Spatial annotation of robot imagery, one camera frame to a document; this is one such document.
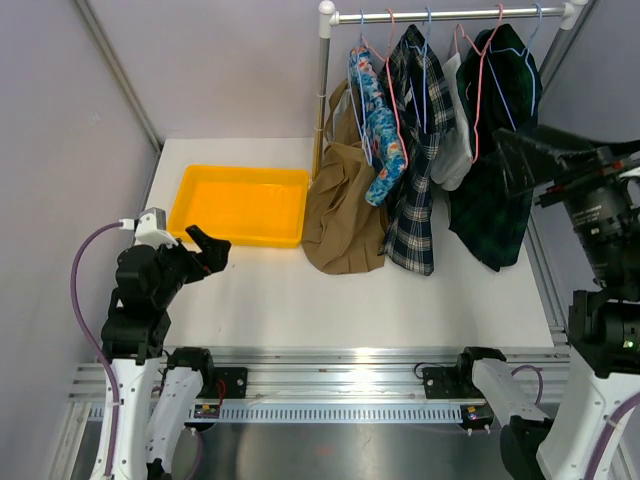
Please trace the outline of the dark green plaid skirt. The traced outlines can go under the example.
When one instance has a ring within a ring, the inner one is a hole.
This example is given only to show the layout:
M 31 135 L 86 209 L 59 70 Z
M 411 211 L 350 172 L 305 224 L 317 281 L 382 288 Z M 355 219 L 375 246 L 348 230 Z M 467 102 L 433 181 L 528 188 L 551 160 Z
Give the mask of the dark green plaid skirt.
M 481 31 L 474 43 L 482 50 L 491 29 Z M 480 153 L 461 185 L 449 193 L 450 226 L 469 252 L 489 269 L 498 272 L 517 263 L 532 205 L 532 195 L 508 197 L 496 153 L 493 134 L 506 128 L 506 115 L 499 102 L 488 66 L 484 60 L 481 113 L 478 125 Z M 456 74 L 459 96 L 466 112 L 471 148 L 475 149 L 475 115 L 479 58 L 469 50 Z M 529 120 L 517 130 L 533 128 Z

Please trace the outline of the tan pleated skirt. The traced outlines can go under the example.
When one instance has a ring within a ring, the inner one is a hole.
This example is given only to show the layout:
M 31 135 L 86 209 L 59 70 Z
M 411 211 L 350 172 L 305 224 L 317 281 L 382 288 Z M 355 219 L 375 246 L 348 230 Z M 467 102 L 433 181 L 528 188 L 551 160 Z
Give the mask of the tan pleated skirt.
M 325 148 L 312 182 L 301 247 L 309 262 L 330 275 L 366 273 L 384 266 L 380 254 L 388 226 L 386 208 L 365 201 L 375 171 L 365 160 L 351 100 L 342 82 L 328 100 Z

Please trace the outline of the navy white plaid skirt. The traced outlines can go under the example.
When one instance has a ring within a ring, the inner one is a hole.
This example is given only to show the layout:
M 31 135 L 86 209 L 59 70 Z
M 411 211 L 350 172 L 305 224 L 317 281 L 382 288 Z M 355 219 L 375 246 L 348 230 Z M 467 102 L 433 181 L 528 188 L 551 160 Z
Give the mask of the navy white plaid skirt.
M 440 141 L 455 126 L 452 100 L 438 57 L 429 45 L 428 126 L 424 134 L 422 119 L 421 59 L 405 40 L 422 45 L 423 34 L 411 24 L 389 59 L 388 74 L 378 79 L 399 114 L 400 131 L 408 154 L 408 168 L 386 200 L 389 225 L 381 252 L 396 265 L 424 276 L 434 270 L 431 213 L 431 166 Z

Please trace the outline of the blue floral skirt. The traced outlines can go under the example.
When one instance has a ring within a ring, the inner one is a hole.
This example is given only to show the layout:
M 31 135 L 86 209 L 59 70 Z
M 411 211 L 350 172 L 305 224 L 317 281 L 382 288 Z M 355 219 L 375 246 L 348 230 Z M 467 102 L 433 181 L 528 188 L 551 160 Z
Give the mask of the blue floral skirt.
M 347 80 L 349 86 L 355 88 L 353 97 L 360 103 L 356 118 L 365 160 L 376 172 L 365 193 L 365 200 L 373 206 L 380 206 L 408 167 L 399 114 L 387 99 L 374 69 L 372 52 L 364 43 L 349 53 Z

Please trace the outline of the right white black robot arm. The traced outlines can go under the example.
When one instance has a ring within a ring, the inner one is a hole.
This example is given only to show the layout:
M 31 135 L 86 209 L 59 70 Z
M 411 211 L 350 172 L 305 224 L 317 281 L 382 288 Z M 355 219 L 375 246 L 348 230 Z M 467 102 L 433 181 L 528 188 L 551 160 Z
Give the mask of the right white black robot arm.
M 589 261 L 595 291 L 569 308 L 569 378 L 554 416 L 531 402 L 496 349 L 468 347 L 454 384 L 479 393 L 498 420 L 502 463 L 515 479 L 604 479 L 639 404 L 637 141 L 603 143 L 547 126 L 494 135 L 506 191 L 542 188 L 562 204 Z

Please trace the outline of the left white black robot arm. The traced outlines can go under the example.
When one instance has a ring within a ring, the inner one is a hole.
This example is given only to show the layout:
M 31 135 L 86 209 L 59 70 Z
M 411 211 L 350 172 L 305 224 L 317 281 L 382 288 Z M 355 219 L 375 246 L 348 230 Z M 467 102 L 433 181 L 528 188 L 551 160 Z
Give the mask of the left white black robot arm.
M 225 269 L 231 244 L 187 227 L 198 246 L 135 245 L 117 259 L 116 287 L 101 331 L 107 406 L 96 467 L 109 479 L 169 479 L 173 455 L 196 397 L 225 395 L 209 350 L 163 354 L 168 307 L 186 284 Z

